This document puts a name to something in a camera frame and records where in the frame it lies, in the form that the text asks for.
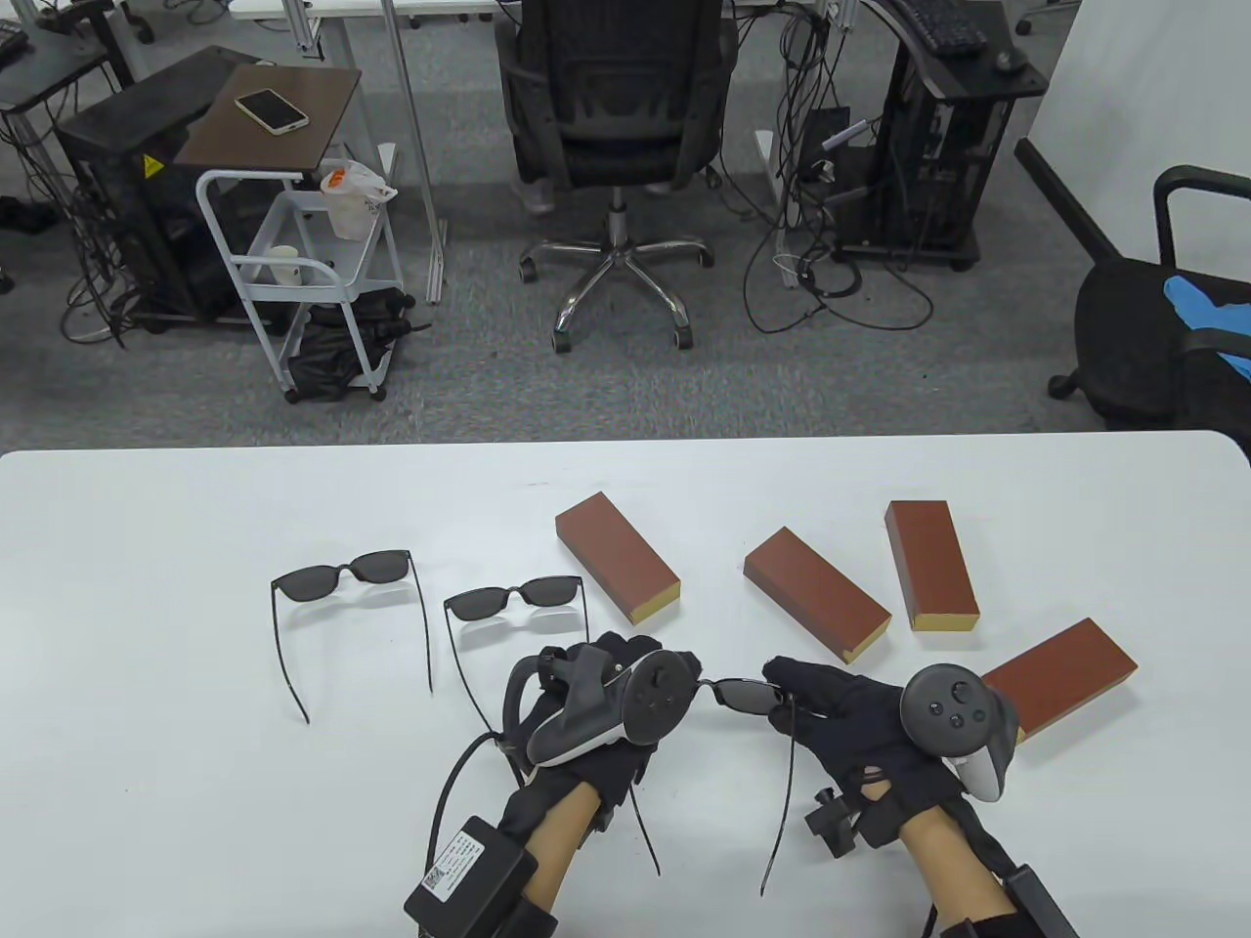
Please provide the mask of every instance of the warning sticker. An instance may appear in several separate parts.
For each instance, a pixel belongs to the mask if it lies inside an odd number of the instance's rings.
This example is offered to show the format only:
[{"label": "warning sticker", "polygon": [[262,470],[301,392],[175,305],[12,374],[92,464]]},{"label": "warning sticker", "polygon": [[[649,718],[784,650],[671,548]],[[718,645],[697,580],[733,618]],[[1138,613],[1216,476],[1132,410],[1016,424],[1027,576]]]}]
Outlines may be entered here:
[{"label": "warning sticker", "polygon": [[439,902],[447,902],[484,849],[480,843],[462,830],[452,838],[452,843],[443,848],[443,853],[434,860],[434,865],[425,874],[422,885],[429,889]]}]

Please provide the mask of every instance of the brown wooden block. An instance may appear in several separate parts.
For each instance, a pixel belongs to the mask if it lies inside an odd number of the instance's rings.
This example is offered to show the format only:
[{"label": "brown wooden block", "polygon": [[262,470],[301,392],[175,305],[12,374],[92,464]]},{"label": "brown wooden block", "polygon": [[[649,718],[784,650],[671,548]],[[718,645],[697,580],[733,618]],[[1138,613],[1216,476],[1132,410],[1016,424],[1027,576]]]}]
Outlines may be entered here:
[{"label": "brown wooden block", "polygon": [[981,610],[947,503],[892,502],[886,530],[912,629],[971,630]]},{"label": "brown wooden block", "polygon": [[1138,669],[1091,619],[1082,619],[983,677],[1013,703],[1020,739],[1067,717]]},{"label": "brown wooden block", "polygon": [[891,624],[886,609],[789,528],[747,555],[743,575],[848,664]]},{"label": "brown wooden block", "polygon": [[677,574],[602,492],[558,514],[555,535],[634,625],[682,593]]}]

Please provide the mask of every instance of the gray carpet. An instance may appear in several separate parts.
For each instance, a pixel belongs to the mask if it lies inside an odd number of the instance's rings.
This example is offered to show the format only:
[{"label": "gray carpet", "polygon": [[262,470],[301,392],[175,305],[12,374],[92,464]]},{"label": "gray carpet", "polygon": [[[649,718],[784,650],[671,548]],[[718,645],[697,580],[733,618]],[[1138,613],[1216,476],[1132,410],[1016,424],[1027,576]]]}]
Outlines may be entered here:
[{"label": "gray carpet", "polygon": [[[1008,4],[1010,11],[1025,6]],[[190,28],[154,14],[155,65],[208,43],[294,61],[289,40],[229,19]],[[1058,55],[1067,16],[1040,20],[1022,45],[1045,70]],[[779,24],[762,23],[743,51],[727,118],[726,158],[763,199],[752,128],[777,103]],[[757,225],[732,218],[702,183],[656,199],[631,198],[637,236],[699,233],[718,254],[713,270],[669,261],[661,273],[686,299],[696,349],[671,344],[667,314],[627,279],[579,311],[572,355],[548,345],[550,319],[577,266],[540,268],[522,286],[515,258],[535,236],[594,230],[603,193],[562,201],[557,216],[522,215],[507,178],[512,160],[492,28],[427,23],[405,30],[418,108],[440,213],[450,220],[443,304],[419,305],[434,328],[400,345],[377,404],[286,404],[250,331],[180,329],[128,335],[128,350],[74,346],[56,320],[74,280],[64,233],[30,239],[0,233],[0,259],[19,281],[0,296],[0,453],[34,448],[285,445],[335,443],[564,440],[622,438],[1012,433],[1093,429],[1080,401],[1051,401],[1050,374],[1072,364],[1072,305],[1090,261],[1011,155],[1036,106],[1018,108],[977,220],[982,263],[968,274],[914,268],[937,304],[916,333],[883,334],[829,316],[784,335],[757,334],[743,313],[744,264]],[[382,24],[354,21],[377,129],[394,139],[399,95],[383,63]],[[867,11],[838,69],[857,116],[874,116],[889,76],[893,39]],[[105,89],[84,86],[84,103]],[[11,153],[0,153],[0,191],[23,191]],[[422,293],[428,250],[412,195],[397,203],[397,234],[412,290]],[[834,281],[837,274],[824,274]],[[749,290],[762,320],[784,321],[806,294],[787,293],[757,265]],[[884,271],[839,305],[849,315],[902,323],[921,301]]]}]

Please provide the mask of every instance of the sunglasses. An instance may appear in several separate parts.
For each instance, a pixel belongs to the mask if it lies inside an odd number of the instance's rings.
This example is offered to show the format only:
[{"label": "sunglasses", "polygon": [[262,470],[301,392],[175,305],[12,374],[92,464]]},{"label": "sunglasses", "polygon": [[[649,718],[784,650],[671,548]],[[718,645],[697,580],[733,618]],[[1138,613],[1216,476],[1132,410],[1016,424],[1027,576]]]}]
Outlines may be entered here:
[{"label": "sunglasses", "polygon": [[473,708],[478,712],[478,717],[482,718],[483,725],[488,730],[494,732],[490,720],[487,719],[487,714],[478,705],[473,690],[469,689],[464,668],[460,667],[460,654],[457,652],[455,639],[452,637],[450,617],[455,615],[460,622],[482,622],[483,619],[489,619],[492,615],[497,615],[504,610],[513,593],[517,593],[529,605],[545,609],[569,605],[579,592],[582,593],[583,629],[585,632],[585,640],[589,644],[590,620],[587,615],[587,590],[583,588],[582,577],[539,577],[538,579],[523,583],[520,587],[508,587],[507,589],[504,587],[482,587],[480,589],[470,589],[468,593],[458,593],[450,599],[443,600],[443,622],[448,627],[448,643],[452,645],[452,658],[457,663],[457,674],[460,675],[460,684],[469,697],[469,703],[473,704]]},{"label": "sunglasses", "polygon": [[791,789],[794,783],[794,698],[787,694],[777,684],[767,680],[752,680],[749,678],[722,678],[721,680],[701,680],[699,687],[711,687],[712,695],[722,707],[746,713],[752,717],[768,717],[778,707],[791,708],[791,758],[786,772],[786,798],[782,802],[782,823],[778,824],[777,837],[773,839],[773,849],[769,853],[769,862],[764,867],[764,878],[761,879],[761,895],[764,895],[764,887],[769,882],[769,873],[773,872],[773,860],[777,859],[778,849],[782,847],[782,832],[786,830],[787,814],[791,810]]},{"label": "sunglasses", "polygon": [[398,583],[413,572],[413,582],[417,584],[417,598],[422,603],[422,622],[425,625],[425,679],[434,690],[434,675],[430,670],[430,622],[425,615],[425,597],[422,595],[422,582],[417,578],[417,564],[413,563],[413,554],[408,550],[375,550],[372,554],[362,554],[350,564],[338,567],[319,565],[305,567],[300,570],[291,570],[279,577],[269,584],[269,608],[274,617],[274,647],[278,649],[278,667],[283,669],[283,680],[286,689],[291,692],[291,699],[300,708],[304,723],[310,724],[309,713],[300,702],[300,695],[295,693],[291,678],[286,673],[286,662],[283,659],[283,639],[278,630],[278,594],[290,599],[293,603],[311,603],[325,599],[339,588],[339,574],[348,570],[362,583]]}]

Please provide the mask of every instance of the hand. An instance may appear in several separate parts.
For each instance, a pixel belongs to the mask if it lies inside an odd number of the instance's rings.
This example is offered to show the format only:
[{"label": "hand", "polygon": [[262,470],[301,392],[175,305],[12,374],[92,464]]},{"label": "hand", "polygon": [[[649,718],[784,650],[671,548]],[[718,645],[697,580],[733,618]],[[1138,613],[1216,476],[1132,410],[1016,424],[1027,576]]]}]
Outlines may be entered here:
[{"label": "hand", "polygon": [[[902,688],[791,658],[774,658],[763,674],[794,698],[796,742],[812,750],[851,807],[863,810],[889,792],[907,820],[963,793],[942,760],[918,749],[904,732]],[[791,713],[779,707],[769,723],[789,735]],[[878,772],[868,774],[867,768]]]},{"label": "hand", "polygon": [[[607,652],[613,662],[622,668],[628,668],[643,655],[661,648],[661,643],[648,635],[634,635],[626,640],[614,632],[605,632],[592,645]],[[583,648],[587,648],[585,643],[569,648],[567,653],[569,660],[577,659]],[[683,658],[693,675],[698,678],[702,670],[699,659],[693,654],[683,654]],[[534,709],[512,734],[509,743],[524,752],[530,735],[539,724],[564,707],[564,697],[563,689],[544,692],[534,703]],[[620,740],[579,755],[562,765],[539,769],[539,774],[564,773],[579,782],[587,782],[599,793],[599,799],[605,807],[615,808],[626,800],[631,785],[642,780],[648,760],[654,752],[654,745],[641,747]]]}]

